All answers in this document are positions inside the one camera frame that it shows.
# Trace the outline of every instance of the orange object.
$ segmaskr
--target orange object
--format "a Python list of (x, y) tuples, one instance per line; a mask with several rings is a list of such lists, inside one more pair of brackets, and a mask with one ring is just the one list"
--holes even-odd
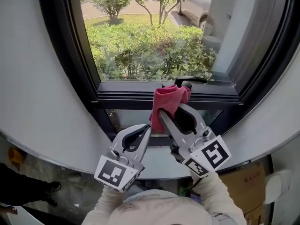
[(25, 161), (25, 156), (14, 148), (10, 148), (8, 151), (8, 158), (11, 162), (23, 164)]

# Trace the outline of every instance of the car wheel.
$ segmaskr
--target car wheel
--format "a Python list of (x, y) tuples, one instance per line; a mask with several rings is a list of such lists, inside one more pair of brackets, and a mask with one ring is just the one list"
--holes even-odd
[(201, 22), (199, 22), (199, 28), (202, 29), (202, 31), (204, 31), (206, 24), (207, 24), (207, 18), (204, 18)]
[(181, 1), (179, 3), (177, 3), (177, 6), (176, 6), (176, 11), (178, 13), (178, 15), (182, 15), (182, 12), (181, 12)]

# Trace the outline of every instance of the floor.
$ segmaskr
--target floor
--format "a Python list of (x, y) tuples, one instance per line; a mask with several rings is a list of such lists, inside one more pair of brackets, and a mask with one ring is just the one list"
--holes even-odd
[[(0, 138), (0, 162), (6, 163), (16, 172), (44, 180), (47, 182), (59, 181), (62, 189), (53, 194), (58, 206), (49, 206), (46, 202), (31, 202), (26, 206), (47, 212), (64, 218), (73, 224), (80, 225), (86, 214), (91, 211), (97, 203), (103, 186), (98, 183), (91, 174), (75, 172), (57, 165), (50, 164), (31, 155), (26, 156), (25, 162), (20, 167), (15, 166), (8, 160), (8, 149), (11, 147), (8, 142)], [(261, 159), (264, 164), (266, 175), (269, 174), (267, 159)], [(166, 191), (178, 193), (179, 184), (182, 180), (159, 180), (156, 181), (156, 188), (163, 188)], [(265, 224), (269, 220), (270, 207), (265, 207)]]

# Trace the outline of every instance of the window glass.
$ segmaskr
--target window glass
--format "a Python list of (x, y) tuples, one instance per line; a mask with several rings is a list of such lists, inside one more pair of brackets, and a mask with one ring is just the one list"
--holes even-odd
[[(123, 109), (108, 109), (107, 113), (112, 121), (117, 132), (126, 129), (136, 124), (150, 124), (149, 117), (151, 110), (123, 110)], [(215, 118), (219, 111), (199, 111), (206, 125)]]
[(101, 81), (227, 74), (255, 0), (159, 1), (81, 0)]

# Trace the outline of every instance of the pavement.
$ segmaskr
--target pavement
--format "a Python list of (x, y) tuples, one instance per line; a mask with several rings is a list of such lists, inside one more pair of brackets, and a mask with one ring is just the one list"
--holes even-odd
[[(145, 3), (145, 6), (147, 9), (152, 14), (158, 14), (159, 13), (159, 3), (155, 1), (147, 1)], [(81, 9), (82, 9), (82, 16), (83, 19), (90, 19), (94, 17), (100, 17), (100, 16), (105, 16), (105, 13), (100, 12), (97, 10), (95, 7), (93, 7), (92, 1), (85, 2), (81, 4)], [(146, 9), (144, 9), (142, 6), (140, 6), (137, 2), (132, 0), (130, 4), (124, 8), (123, 10), (120, 11), (119, 14), (134, 14), (134, 13), (141, 13), (141, 14), (148, 14)], [(172, 23), (176, 26), (179, 25), (190, 25), (190, 21), (184, 17), (184, 16), (179, 16), (176, 12), (176, 7), (172, 9), (172, 11), (169, 13), (169, 17), (172, 21)]]

